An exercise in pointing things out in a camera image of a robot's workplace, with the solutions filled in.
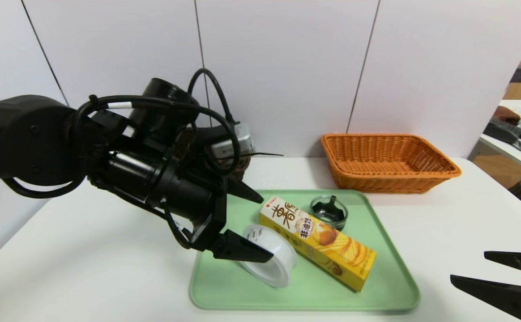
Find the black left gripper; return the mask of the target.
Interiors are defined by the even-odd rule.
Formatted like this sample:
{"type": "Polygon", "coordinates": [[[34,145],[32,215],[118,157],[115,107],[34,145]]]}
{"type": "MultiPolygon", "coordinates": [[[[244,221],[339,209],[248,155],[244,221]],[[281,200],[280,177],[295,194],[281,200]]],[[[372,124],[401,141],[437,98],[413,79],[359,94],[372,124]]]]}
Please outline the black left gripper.
{"type": "Polygon", "coordinates": [[[212,250],[216,259],[266,263],[273,253],[226,230],[226,194],[261,204],[257,191],[238,178],[218,174],[199,164],[182,167],[163,161],[152,176],[146,204],[154,208],[185,249],[212,250]]]}

